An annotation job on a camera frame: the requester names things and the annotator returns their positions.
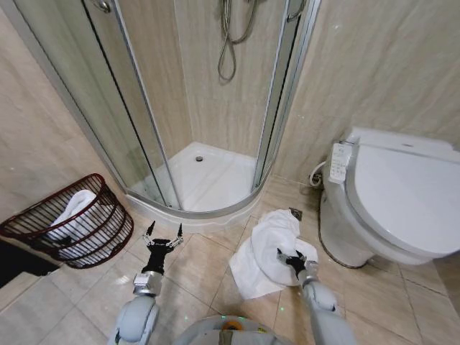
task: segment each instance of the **beige tile wall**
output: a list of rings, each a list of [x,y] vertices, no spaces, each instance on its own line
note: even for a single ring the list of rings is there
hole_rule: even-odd
[[[348,126],[460,146],[457,0],[323,0],[275,172],[305,183]]]
[[[217,73],[223,43],[219,1],[174,2],[193,140],[255,157],[284,1],[259,1],[251,35],[235,46],[236,75],[227,84]],[[231,33],[239,37],[252,2],[232,4]],[[230,60],[227,55],[226,74]]]
[[[166,154],[172,157],[192,141],[174,2],[122,0],[120,6]]]
[[[0,9],[0,221],[89,173],[121,191]]]

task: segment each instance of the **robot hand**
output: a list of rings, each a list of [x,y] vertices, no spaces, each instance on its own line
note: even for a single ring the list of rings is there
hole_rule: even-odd
[[[149,226],[147,232],[143,235],[147,248],[150,250],[150,258],[147,265],[142,269],[142,273],[146,271],[158,272],[161,275],[165,273],[164,265],[166,254],[171,253],[174,248],[183,242],[182,224],[179,226],[178,235],[174,240],[169,239],[150,239],[155,222]]]
[[[295,276],[299,278],[299,273],[302,272],[303,270],[306,270],[305,262],[307,261],[307,257],[303,255],[301,252],[299,252],[298,250],[296,250],[297,257],[290,257],[286,254],[283,254],[280,248],[277,248],[277,250],[278,250],[277,258],[281,262],[284,262],[285,264],[292,266],[293,269],[295,270]]]

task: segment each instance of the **shower hose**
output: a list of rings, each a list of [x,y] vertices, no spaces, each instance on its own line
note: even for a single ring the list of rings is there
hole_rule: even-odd
[[[218,59],[217,72],[219,76],[226,82],[229,82],[235,76],[236,56],[235,56],[234,45],[238,45],[239,43],[245,41],[246,38],[248,38],[248,36],[250,35],[252,25],[254,23],[254,18],[256,15],[257,1],[258,0],[252,0],[251,17],[249,18],[249,22],[247,24],[246,29],[244,30],[243,35],[240,38],[237,38],[234,40],[231,38],[231,35],[230,35],[231,0],[221,0],[221,24],[222,24],[222,31],[224,33],[224,44],[222,45],[221,55],[219,56],[219,59]],[[231,72],[229,75],[224,75],[224,73],[222,72],[222,65],[224,64],[225,49],[227,47],[229,48],[230,55],[231,55]]]

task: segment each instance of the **red wire basket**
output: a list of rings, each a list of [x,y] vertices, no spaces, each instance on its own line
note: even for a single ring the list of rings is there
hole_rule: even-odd
[[[93,199],[56,223],[77,192]],[[133,219],[104,178],[91,174],[4,221],[0,235],[24,242],[68,266],[89,268],[115,256],[129,241],[133,228]]]

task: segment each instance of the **beige floor tile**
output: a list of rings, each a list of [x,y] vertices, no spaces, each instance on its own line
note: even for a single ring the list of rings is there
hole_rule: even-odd
[[[27,272],[21,272],[5,286],[0,288],[0,311],[21,295],[25,290],[30,288],[39,277]]]
[[[318,212],[317,211],[304,211],[302,221],[299,223],[300,238],[312,244],[315,248],[321,246],[319,242],[318,230]]]
[[[449,295],[460,293],[460,252],[434,261]]]
[[[105,336],[115,326],[121,307],[134,297],[132,280],[143,266],[142,261],[126,252],[77,304]]]
[[[220,314],[217,310],[214,310],[213,308],[209,307],[208,312],[206,313],[206,317],[210,316],[217,316],[217,315],[222,315]]]
[[[238,245],[236,246],[236,250],[240,248],[244,241],[246,241],[252,234],[252,229],[259,223],[259,219],[251,216],[244,228],[243,234],[241,235]]]
[[[299,287],[287,287],[281,291],[280,303],[273,328],[297,345],[314,345],[310,312],[303,301]]]
[[[151,237],[154,239],[174,239],[177,234],[177,229],[169,229],[166,226],[157,224],[153,229]],[[192,235],[184,234],[183,237],[184,242],[166,256],[165,270],[167,270],[174,262],[174,260],[177,259],[179,253],[183,251]],[[128,252],[140,259],[144,264],[147,264],[149,261],[150,250],[148,250],[147,245],[145,244],[145,241],[142,237],[138,238],[138,240],[131,246],[131,248],[128,249]]]
[[[124,253],[125,250],[123,249],[109,261],[85,270],[76,270],[64,264],[51,273],[49,277],[70,298],[72,303],[77,304],[89,289],[107,273],[110,267],[123,257]]]
[[[358,344],[413,345],[410,341],[351,311],[346,313],[346,320],[353,329]]]
[[[252,213],[253,216],[260,218],[270,211],[277,209],[287,210],[289,207],[297,206],[300,195],[300,183],[285,180],[278,176],[272,176],[267,183],[264,195]]]
[[[319,259],[319,280],[330,288],[336,296],[337,303],[341,307],[345,307],[344,301],[344,289],[345,289],[345,276],[348,273],[347,268],[342,267],[333,261],[327,253],[324,252],[323,248],[316,247],[318,250]]]
[[[47,277],[42,278],[0,313],[0,342],[38,344],[72,307]]]
[[[401,276],[399,265],[396,262],[389,261],[383,257],[375,256],[368,261],[368,264],[378,268],[379,270],[384,270],[394,275]]]
[[[229,226],[224,230],[203,232],[202,235],[223,245],[231,251],[234,251],[238,247],[239,240],[242,237],[248,220],[249,218],[246,219],[242,224]]]
[[[297,208],[303,212],[310,211],[317,213],[321,199],[321,189],[309,185],[299,185],[299,196]]]
[[[233,252],[195,234],[165,273],[189,293],[210,305]]]
[[[460,318],[451,301],[412,282],[406,282],[424,345],[458,344]]]
[[[260,298],[244,300],[239,294],[231,270],[228,268],[211,307],[222,315],[251,318],[273,328],[279,297],[280,292],[277,292]]]
[[[420,343],[409,297],[401,277],[370,265],[345,274],[344,301],[348,311]]]
[[[107,338],[77,308],[72,309],[40,345],[102,345]]]
[[[134,230],[128,243],[126,243],[126,246],[124,246],[125,250],[131,248],[133,244],[136,243],[136,241],[146,232],[147,228],[151,224],[150,221],[147,221],[145,218],[138,216],[136,213],[132,214],[132,217],[134,220]]]
[[[416,282],[425,288],[432,289],[443,295],[447,295],[446,287],[439,277],[438,270],[433,262],[410,266],[407,264],[400,265],[401,274],[406,280]]]
[[[160,315],[149,344],[171,344],[187,327],[205,318],[209,309],[166,277],[157,303]]]

